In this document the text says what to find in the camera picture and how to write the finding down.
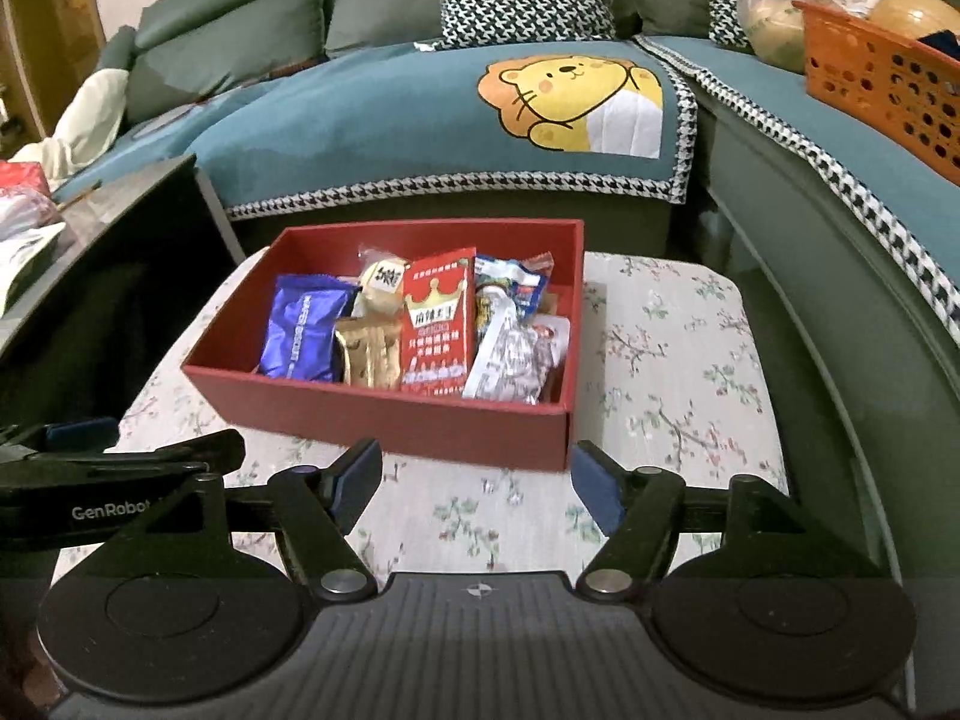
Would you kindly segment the gold brown snack packet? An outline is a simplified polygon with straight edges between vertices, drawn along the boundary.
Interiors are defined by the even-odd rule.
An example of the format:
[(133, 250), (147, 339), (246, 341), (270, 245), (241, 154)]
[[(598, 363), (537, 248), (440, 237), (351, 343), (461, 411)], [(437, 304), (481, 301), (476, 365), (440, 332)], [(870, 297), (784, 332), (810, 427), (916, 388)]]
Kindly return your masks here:
[(392, 317), (345, 317), (335, 322), (343, 382), (352, 387), (397, 390), (402, 322)]

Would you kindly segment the green sofa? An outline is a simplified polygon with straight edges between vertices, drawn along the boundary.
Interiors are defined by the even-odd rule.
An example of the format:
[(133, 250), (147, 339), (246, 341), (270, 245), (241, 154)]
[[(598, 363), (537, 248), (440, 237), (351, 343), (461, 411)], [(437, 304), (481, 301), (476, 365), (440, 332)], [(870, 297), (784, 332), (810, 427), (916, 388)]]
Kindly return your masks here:
[[(125, 133), (402, 44), (446, 50), (439, 0), (160, 0), (137, 29)], [(782, 490), (908, 589), (957, 589), (958, 337), (811, 167), (679, 75), (697, 101), (680, 205), (483, 190), (228, 220), (260, 252), (297, 226), (571, 218), (584, 224), (584, 258), (706, 266), (742, 296), (786, 466)]]

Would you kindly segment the dark blue wafer biscuit packet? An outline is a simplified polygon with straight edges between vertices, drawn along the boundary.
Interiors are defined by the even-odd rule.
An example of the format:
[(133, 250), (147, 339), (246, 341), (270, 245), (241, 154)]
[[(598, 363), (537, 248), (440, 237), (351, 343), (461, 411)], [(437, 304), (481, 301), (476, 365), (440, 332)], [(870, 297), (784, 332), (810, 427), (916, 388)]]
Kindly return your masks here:
[(280, 275), (274, 284), (259, 372), (270, 379), (335, 382), (335, 324), (359, 288), (331, 275)]

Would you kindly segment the floral tablecloth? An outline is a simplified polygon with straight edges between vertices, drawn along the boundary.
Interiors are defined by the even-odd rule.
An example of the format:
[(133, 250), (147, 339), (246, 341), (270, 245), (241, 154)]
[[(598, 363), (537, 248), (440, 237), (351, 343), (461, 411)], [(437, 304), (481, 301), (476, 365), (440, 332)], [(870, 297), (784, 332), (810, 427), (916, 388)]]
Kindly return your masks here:
[[(625, 468), (662, 466), (697, 488), (740, 473), (788, 486), (742, 296), (703, 265), (586, 255), (574, 427)], [(604, 537), (565, 475), (389, 454), (348, 541), (377, 578), (576, 577)]]

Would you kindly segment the orange plastic basket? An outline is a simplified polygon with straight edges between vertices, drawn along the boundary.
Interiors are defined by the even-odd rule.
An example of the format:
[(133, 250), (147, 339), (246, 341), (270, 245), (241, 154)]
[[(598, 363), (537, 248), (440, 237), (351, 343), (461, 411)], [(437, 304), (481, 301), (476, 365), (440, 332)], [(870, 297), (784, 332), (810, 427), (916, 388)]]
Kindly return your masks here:
[(805, 91), (958, 181), (958, 62), (846, 11), (797, 0)]

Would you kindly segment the dark side table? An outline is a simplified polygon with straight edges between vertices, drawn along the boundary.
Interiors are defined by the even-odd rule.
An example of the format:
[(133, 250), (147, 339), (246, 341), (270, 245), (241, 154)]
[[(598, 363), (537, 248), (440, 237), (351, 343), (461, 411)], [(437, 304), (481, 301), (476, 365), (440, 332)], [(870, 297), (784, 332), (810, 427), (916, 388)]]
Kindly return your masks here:
[(2, 422), (121, 418), (244, 260), (192, 156), (71, 200), (49, 268), (2, 317)]

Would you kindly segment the red crown snack packet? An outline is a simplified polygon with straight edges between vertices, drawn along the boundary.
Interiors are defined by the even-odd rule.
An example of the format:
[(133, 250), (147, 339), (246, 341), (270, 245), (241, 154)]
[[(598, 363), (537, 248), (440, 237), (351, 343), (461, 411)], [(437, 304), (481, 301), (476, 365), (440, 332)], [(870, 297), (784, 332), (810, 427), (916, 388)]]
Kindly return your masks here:
[(414, 260), (404, 273), (400, 390), (460, 397), (475, 356), (473, 247)]

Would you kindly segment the cream white pillow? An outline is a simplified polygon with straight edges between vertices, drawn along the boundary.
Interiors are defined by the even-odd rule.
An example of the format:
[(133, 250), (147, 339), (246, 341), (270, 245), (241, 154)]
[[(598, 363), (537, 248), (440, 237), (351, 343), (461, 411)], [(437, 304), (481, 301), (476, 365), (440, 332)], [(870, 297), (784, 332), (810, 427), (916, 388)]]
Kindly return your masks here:
[(91, 73), (52, 135), (18, 149), (10, 161), (39, 164), (50, 188), (64, 185), (114, 145), (125, 114), (128, 78), (130, 71), (120, 68)]

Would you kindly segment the blue white candy packet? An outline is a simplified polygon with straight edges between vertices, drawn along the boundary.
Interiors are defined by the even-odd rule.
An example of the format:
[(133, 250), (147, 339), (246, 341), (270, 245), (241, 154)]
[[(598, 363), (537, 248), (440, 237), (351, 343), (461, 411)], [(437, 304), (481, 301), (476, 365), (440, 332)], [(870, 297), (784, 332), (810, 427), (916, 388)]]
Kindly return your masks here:
[(481, 340), (501, 314), (526, 320), (550, 310), (547, 289), (554, 266), (550, 252), (524, 260), (478, 254), (473, 261), (477, 338)]

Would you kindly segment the teal lion sofa cover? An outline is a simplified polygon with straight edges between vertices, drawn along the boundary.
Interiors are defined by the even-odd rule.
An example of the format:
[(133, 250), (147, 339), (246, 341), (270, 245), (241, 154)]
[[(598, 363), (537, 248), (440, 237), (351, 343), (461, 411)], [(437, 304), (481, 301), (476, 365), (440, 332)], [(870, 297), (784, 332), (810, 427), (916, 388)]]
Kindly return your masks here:
[(680, 205), (697, 101), (630, 41), (363, 49), (135, 125), (59, 199), (190, 156), (233, 221), (521, 190)]

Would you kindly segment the clear bun pastry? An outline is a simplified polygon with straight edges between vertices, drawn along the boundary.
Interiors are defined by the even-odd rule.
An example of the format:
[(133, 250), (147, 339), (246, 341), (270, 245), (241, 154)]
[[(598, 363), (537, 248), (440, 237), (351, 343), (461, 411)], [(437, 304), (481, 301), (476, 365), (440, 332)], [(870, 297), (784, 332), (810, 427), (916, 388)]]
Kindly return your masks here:
[(358, 252), (358, 294), (353, 317), (392, 317), (404, 305), (404, 275), (409, 262), (387, 250), (366, 247)]

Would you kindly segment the white silver snack packet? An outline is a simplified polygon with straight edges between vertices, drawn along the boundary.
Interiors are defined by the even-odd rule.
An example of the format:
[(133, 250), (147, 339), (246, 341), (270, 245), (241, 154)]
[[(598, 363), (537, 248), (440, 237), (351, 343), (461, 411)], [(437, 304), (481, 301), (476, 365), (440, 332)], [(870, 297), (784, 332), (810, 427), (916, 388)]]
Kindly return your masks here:
[(569, 337), (571, 322), (566, 317), (535, 314), (528, 322), (512, 314), (494, 317), (480, 341), (462, 397), (539, 403), (551, 376), (565, 364)]

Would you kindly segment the red cardboard box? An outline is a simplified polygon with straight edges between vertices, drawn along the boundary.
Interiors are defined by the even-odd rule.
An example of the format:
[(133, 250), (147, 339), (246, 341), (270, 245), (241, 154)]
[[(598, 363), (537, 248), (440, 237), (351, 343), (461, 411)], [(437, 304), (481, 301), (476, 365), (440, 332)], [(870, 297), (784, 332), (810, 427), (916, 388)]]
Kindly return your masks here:
[(345, 383), (298, 382), (259, 374), (274, 282), (280, 275), (353, 275), (369, 245), (405, 259), (473, 247), (503, 259), (548, 252), (550, 289), (571, 325), (583, 323), (584, 224), (579, 220), (400, 220), (285, 229), (242, 278), (182, 372), (224, 421), (348, 445), (379, 440), (396, 454), (536, 472), (561, 472), (573, 437), (579, 351), (571, 348), (550, 398), (539, 405), (420, 397)]

